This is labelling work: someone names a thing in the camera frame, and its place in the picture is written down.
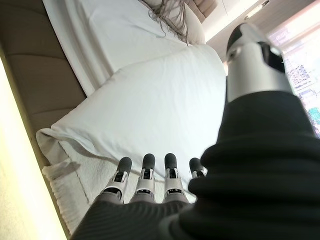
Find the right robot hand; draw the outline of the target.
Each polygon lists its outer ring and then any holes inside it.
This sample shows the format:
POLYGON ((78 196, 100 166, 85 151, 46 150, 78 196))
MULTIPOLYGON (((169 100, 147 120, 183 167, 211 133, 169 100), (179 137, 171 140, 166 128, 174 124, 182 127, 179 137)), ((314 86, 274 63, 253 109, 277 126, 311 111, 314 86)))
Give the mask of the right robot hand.
POLYGON ((254 26, 238 25, 226 54, 217 142, 190 161, 188 203, 177 187, 156 204, 142 191, 121 204, 103 190, 73 240, 317 240, 320 140, 294 94, 282 54, 254 26))

